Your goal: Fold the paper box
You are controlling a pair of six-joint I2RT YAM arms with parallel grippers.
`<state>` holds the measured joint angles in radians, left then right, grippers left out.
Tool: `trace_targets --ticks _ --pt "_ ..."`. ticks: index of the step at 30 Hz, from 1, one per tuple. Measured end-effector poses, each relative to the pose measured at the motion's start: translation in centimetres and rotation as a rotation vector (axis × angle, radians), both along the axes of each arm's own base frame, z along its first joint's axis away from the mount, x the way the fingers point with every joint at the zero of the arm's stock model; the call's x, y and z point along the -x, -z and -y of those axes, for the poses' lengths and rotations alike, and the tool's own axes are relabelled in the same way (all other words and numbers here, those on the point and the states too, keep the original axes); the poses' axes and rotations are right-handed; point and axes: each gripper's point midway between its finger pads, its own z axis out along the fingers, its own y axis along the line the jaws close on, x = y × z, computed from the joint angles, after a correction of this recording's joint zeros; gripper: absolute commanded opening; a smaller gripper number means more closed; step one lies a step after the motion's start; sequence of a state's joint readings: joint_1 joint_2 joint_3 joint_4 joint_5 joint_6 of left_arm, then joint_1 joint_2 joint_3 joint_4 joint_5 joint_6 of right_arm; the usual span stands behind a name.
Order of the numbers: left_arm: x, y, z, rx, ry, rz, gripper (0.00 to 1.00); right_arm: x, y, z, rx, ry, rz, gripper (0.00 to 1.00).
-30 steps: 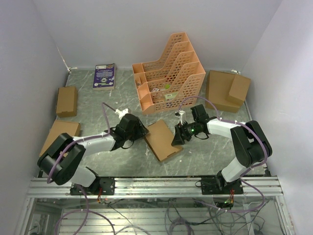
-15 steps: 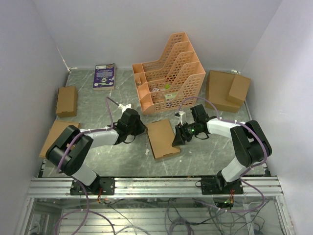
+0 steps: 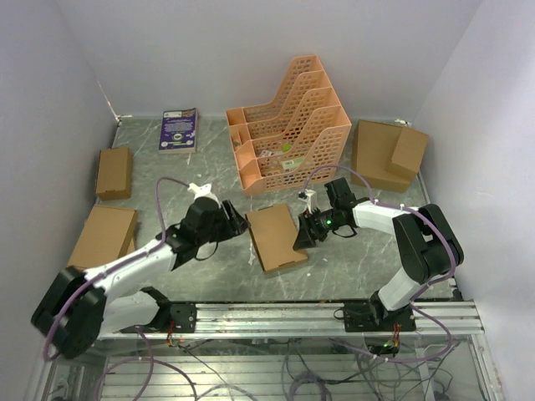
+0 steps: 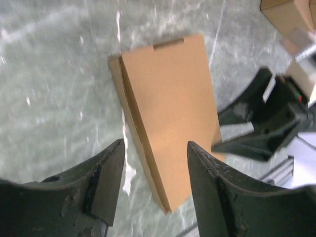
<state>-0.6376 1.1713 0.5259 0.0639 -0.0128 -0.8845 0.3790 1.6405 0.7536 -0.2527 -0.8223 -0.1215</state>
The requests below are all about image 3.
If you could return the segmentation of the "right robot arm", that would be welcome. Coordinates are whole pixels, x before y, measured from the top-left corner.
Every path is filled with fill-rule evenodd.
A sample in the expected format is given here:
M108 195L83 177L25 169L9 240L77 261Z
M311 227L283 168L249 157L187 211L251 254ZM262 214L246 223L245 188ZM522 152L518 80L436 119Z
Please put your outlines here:
M389 207L378 200L356 198L347 180L339 178L325 185L331 208L321 211L315 205L316 192L301 190L298 198L307 203L298 215L298 234L293 249L304 250L325 241L349 227L372 229L395 238L401 268L370 297L369 311L360 318L369 319L376 329L389 329L398 313L409 306L425 287L445 277L464 261L464 253L441 208L428 204L419 208Z

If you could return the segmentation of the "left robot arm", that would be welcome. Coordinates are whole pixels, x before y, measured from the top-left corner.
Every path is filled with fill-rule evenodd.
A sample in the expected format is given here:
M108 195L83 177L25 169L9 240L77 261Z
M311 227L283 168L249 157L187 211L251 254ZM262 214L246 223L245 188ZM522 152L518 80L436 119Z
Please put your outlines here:
M247 220L229 200L196 198L186 215L137 251L85 271L68 266L58 273L31 317L45 336L43 357L73 359L85 353L103 334L136 325L152 332L170 323L171 303L154 289L133 296L137 284L175 270L196 259L200 247L240 236Z

